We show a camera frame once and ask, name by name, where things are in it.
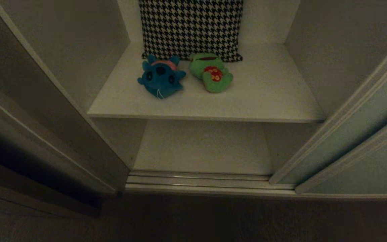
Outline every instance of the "houndstooth pillow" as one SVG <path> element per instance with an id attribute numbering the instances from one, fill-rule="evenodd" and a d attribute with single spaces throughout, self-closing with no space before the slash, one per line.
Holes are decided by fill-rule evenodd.
<path id="1" fill-rule="evenodd" d="M 139 0 L 142 57 L 168 59 L 212 52 L 225 62 L 241 61 L 238 31 L 243 0 Z"/>

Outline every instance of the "stuffed animal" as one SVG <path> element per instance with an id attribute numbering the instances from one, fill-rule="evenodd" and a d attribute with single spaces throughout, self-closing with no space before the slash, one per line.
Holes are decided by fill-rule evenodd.
<path id="1" fill-rule="evenodd" d="M 147 60 L 148 62 L 143 62 L 144 74 L 137 81 L 144 85 L 148 92 L 164 99 L 183 88 L 179 81 L 184 78 L 186 72 L 177 71 L 180 62 L 178 56 L 173 55 L 169 60 L 157 60 L 154 55 L 149 55 Z"/>
<path id="2" fill-rule="evenodd" d="M 203 80 L 206 90 L 217 93 L 231 84 L 233 75 L 225 68 L 223 61 L 212 53 L 199 53 L 190 56 L 189 70 Z"/>

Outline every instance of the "pink ear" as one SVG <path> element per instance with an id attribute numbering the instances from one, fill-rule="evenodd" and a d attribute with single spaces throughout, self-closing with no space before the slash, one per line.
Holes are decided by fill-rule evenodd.
<path id="1" fill-rule="evenodd" d="M 161 61 L 161 60 L 158 60 L 158 61 L 155 61 L 154 63 L 152 63 L 152 66 L 158 64 L 158 63 L 162 63 L 162 64 L 166 64 L 167 66 L 169 66 L 173 71 L 177 70 L 177 66 L 172 63 L 171 61 Z"/>

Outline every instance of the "white shelf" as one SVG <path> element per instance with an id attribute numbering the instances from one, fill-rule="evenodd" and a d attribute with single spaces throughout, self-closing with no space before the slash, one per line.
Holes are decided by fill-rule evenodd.
<path id="1" fill-rule="evenodd" d="M 269 175 L 261 123 L 147 121 L 134 170 Z"/>
<path id="2" fill-rule="evenodd" d="M 319 122 L 325 119 L 315 97 L 282 44 L 240 46 L 244 60 L 227 63 L 234 75 L 224 92 L 211 94 L 189 73 L 184 89 L 164 100 L 149 94 L 137 78 L 143 74 L 142 43 L 122 55 L 88 114 L 102 118 L 163 118 L 267 122 Z"/>

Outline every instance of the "turtle plush toy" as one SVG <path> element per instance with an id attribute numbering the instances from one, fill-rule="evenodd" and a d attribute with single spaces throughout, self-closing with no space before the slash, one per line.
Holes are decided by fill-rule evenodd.
<path id="1" fill-rule="evenodd" d="M 148 92 L 164 99 L 183 88 L 180 79 L 184 78 L 186 72 L 177 70 L 180 62 L 177 55 L 173 55 L 169 60 L 157 60 L 154 55 L 149 55 L 147 60 L 143 62 L 144 74 L 137 81 L 144 85 Z"/>
<path id="2" fill-rule="evenodd" d="M 232 82 L 232 74 L 225 68 L 223 61 L 212 53 L 199 53 L 190 57 L 190 72 L 203 80 L 206 90 L 213 93 L 222 92 Z"/>

